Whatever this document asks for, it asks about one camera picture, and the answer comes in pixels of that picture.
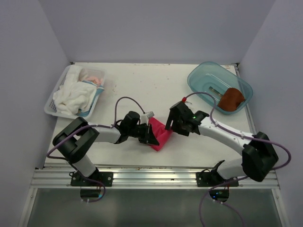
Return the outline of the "pink towel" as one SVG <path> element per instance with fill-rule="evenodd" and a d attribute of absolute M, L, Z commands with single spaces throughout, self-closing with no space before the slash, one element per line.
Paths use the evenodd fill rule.
<path fill-rule="evenodd" d="M 170 139 L 173 131 L 172 130 L 166 130 L 165 125 L 162 122 L 158 121 L 154 117 L 149 119 L 149 123 L 152 126 L 152 132 L 153 132 L 155 138 L 159 142 L 159 145 L 150 145 L 150 147 L 158 152 L 168 142 L 168 140 Z"/>

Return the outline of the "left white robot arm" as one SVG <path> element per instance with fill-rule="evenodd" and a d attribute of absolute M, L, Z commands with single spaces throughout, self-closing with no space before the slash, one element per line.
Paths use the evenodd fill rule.
<path fill-rule="evenodd" d="M 87 156 L 87 152 L 95 142 L 121 144 L 129 137 L 137 138 L 142 144 L 159 145 L 152 131 L 149 119 L 153 112 L 139 115 L 130 111 L 122 120 L 109 128 L 89 125 L 82 117 L 78 117 L 61 131 L 53 140 L 54 147 L 65 160 L 81 175 L 85 184 L 92 186 L 98 181 L 98 169 Z"/>

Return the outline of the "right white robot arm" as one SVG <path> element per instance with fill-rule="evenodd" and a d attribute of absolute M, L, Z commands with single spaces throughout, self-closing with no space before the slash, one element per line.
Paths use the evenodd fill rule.
<path fill-rule="evenodd" d="M 202 171 L 200 178 L 207 186 L 220 186 L 240 176 L 262 182 L 278 161 L 278 155 L 266 134 L 235 131 L 205 112 L 192 112 L 182 101 L 169 109 L 165 128 L 179 135 L 195 133 L 210 137 L 241 156 L 231 161 L 221 160 L 211 170 Z"/>

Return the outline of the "brown towel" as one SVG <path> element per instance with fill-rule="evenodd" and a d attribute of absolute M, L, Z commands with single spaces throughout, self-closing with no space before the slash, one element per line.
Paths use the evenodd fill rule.
<path fill-rule="evenodd" d="M 229 88 L 223 94 L 218 107 L 227 112 L 237 110 L 238 106 L 245 101 L 243 94 L 236 88 Z"/>

